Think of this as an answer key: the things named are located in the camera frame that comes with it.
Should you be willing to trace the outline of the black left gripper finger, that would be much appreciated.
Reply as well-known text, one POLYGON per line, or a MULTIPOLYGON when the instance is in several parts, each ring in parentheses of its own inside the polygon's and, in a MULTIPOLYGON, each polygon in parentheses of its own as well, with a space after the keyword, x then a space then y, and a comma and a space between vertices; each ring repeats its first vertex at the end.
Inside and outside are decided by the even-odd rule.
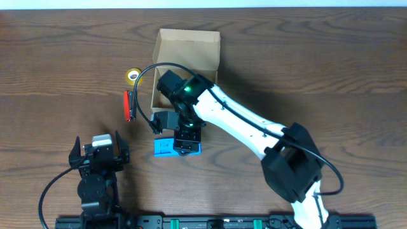
POLYGON ((118 131, 115 132, 116 142, 118 145, 118 150, 120 154, 120 158, 123 160, 123 163, 130 162, 130 149, 128 144, 121 138, 118 131))
POLYGON ((69 154, 68 159, 69 159, 69 165, 71 166, 71 168, 73 168, 81 160, 81 145, 80 145, 80 139, 78 136, 76 137, 74 146, 72 147, 72 150, 69 154))

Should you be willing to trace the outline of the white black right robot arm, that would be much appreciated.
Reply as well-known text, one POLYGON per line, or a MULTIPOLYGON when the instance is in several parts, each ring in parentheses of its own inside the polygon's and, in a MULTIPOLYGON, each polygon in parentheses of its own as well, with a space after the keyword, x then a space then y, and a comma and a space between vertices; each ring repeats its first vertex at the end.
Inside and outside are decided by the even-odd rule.
POLYGON ((182 156, 196 153, 202 127, 211 123, 221 128, 260 159, 267 185, 291 203, 299 227, 325 227, 329 214, 319 193, 324 160, 303 126, 264 119, 201 75, 187 80, 167 71, 156 89, 174 110, 155 113, 153 123, 158 130, 174 131, 174 151, 182 156))

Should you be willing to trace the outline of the blue plastic block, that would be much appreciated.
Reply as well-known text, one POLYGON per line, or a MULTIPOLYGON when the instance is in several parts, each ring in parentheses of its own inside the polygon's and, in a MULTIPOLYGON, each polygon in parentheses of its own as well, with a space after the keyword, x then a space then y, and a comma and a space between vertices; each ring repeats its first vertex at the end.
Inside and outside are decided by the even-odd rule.
POLYGON ((200 155, 202 152, 199 142, 185 141, 175 137, 166 137, 154 140, 154 156, 189 156, 200 155))

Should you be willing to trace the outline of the yellow clear tape roll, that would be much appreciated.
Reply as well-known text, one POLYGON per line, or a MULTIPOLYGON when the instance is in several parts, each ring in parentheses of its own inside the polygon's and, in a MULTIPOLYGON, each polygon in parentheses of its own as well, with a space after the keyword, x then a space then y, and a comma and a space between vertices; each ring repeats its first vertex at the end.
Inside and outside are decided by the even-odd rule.
POLYGON ((143 77, 140 76, 140 73, 142 73, 142 71, 139 68, 129 69, 125 74, 127 83, 134 86, 136 81, 139 80, 137 84, 141 84, 143 82, 143 77))

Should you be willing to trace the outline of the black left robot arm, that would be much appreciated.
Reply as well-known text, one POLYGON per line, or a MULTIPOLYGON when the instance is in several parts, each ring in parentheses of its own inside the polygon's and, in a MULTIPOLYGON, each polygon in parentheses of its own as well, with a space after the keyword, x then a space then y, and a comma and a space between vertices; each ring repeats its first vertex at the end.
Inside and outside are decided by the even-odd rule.
POLYGON ((120 229, 126 227, 127 214, 119 206, 116 173, 130 162, 128 144, 115 133, 97 135, 90 144, 80 145, 76 138, 69 154, 69 165, 79 171, 77 192, 83 212, 79 227, 120 229))

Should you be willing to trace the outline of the brown cardboard box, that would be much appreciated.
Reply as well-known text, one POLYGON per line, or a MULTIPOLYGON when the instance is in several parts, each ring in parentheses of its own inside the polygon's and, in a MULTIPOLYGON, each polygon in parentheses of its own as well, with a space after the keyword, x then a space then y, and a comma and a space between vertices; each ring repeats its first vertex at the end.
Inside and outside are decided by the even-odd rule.
MULTIPOLYGON (((153 52, 153 62, 155 64, 164 62, 180 64, 216 84, 220 63, 220 41, 221 36, 218 31, 160 29, 153 52)), ((154 113, 174 110, 170 101, 156 89, 158 80, 168 70, 183 79, 191 77, 189 73, 178 67, 159 66, 155 68, 151 101, 151 110, 154 113)))

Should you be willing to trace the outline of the red and black stapler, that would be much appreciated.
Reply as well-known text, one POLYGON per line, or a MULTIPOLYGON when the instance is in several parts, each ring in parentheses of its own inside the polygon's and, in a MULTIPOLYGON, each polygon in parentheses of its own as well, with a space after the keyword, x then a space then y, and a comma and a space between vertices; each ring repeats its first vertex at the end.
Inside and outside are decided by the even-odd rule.
POLYGON ((136 120, 134 93, 132 91, 126 90, 123 93, 123 112, 127 122, 136 120))

